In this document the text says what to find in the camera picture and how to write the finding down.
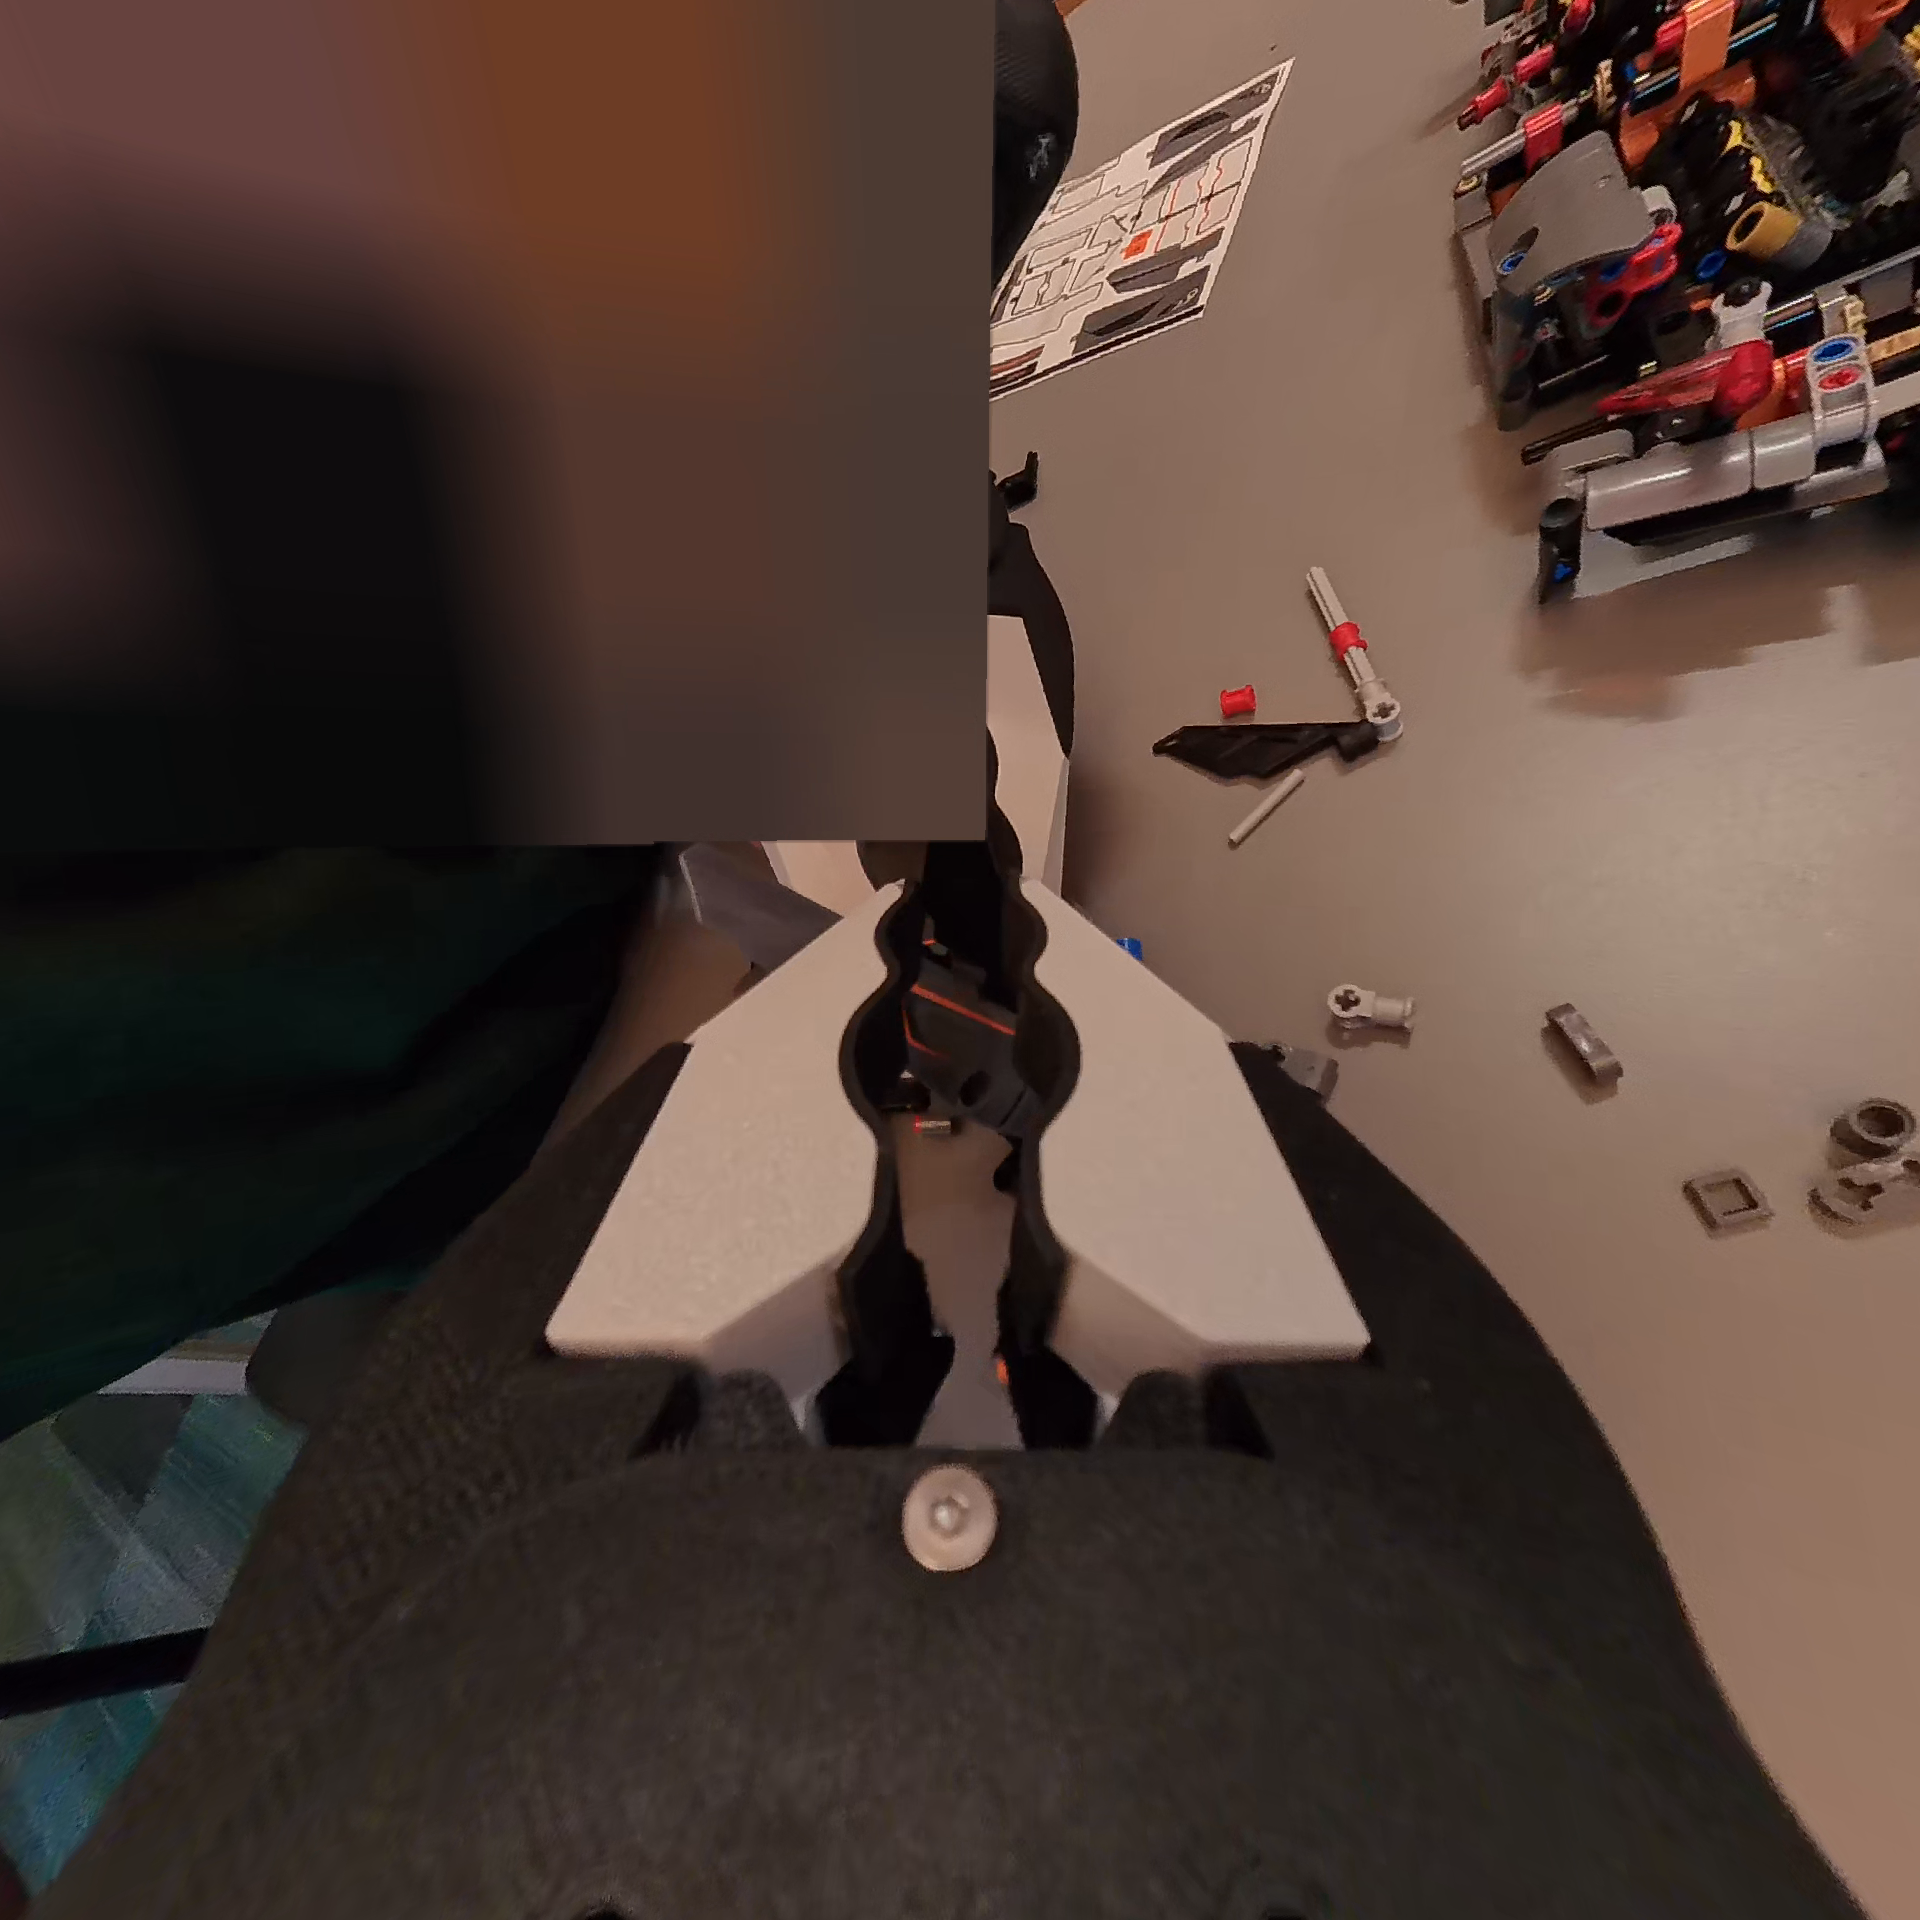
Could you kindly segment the grey axle black panel assembly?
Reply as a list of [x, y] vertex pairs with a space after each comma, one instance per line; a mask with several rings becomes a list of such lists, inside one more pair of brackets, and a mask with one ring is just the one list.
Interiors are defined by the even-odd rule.
[[1356, 692], [1359, 714], [1352, 720], [1224, 719], [1216, 726], [1182, 726], [1153, 742], [1154, 759], [1213, 781], [1275, 781], [1301, 769], [1320, 755], [1356, 764], [1401, 738], [1401, 703], [1370, 666], [1369, 636], [1342, 606], [1330, 571], [1311, 566], [1306, 589], [1323, 617], [1331, 661]]

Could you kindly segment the large lego car model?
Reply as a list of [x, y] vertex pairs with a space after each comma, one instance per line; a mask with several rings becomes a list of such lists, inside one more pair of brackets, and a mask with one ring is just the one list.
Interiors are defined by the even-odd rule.
[[1485, 2], [1497, 124], [1451, 228], [1540, 604], [1589, 538], [1682, 548], [1917, 492], [1917, 2]]

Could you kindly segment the grey orange-striped lego panel assembly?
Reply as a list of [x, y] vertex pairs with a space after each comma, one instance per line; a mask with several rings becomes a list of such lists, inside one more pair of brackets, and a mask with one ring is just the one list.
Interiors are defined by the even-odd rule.
[[[678, 852], [691, 915], [727, 937], [758, 972], [771, 972], [827, 933], [838, 915], [741, 852], [703, 841]], [[1016, 1069], [1016, 1013], [985, 987], [985, 970], [925, 937], [921, 972], [900, 999], [905, 1069], [882, 1100], [884, 1113], [911, 1113], [921, 1136], [993, 1131], [1019, 1147], [1039, 1109]]]

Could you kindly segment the person's green shirt torso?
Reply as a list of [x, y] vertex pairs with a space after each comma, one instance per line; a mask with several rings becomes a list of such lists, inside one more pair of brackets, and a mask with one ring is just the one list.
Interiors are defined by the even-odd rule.
[[408, 1283], [530, 1167], [660, 847], [4, 855], [4, 1438]]

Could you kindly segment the grey cross-hole connector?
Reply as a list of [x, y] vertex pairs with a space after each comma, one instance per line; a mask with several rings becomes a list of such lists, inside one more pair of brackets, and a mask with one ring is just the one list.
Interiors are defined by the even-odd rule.
[[1851, 1162], [1811, 1182], [1811, 1208], [1847, 1227], [1917, 1222], [1917, 1151]]

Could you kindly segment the lego sticker sheet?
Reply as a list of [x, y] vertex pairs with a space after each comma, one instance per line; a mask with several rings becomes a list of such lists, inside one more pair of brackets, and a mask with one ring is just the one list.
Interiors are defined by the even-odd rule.
[[1294, 59], [1065, 180], [996, 283], [990, 396], [1198, 319]]

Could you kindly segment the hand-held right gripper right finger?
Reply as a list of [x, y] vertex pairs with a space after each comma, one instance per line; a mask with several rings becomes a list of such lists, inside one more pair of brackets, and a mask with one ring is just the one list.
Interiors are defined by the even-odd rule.
[[996, 1359], [1020, 1445], [1136, 1378], [1349, 1363], [1360, 1314], [1224, 1032], [1040, 883], [1002, 905], [1019, 1141]]

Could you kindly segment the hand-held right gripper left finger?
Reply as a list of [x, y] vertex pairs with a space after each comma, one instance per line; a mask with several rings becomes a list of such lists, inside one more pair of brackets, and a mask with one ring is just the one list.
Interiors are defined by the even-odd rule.
[[670, 1080], [548, 1316], [568, 1359], [758, 1372], [834, 1445], [911, 1445], [952, 1364], [900, 1234], [890, 1106], [925, 905], [877, 887], [670, 1048]]

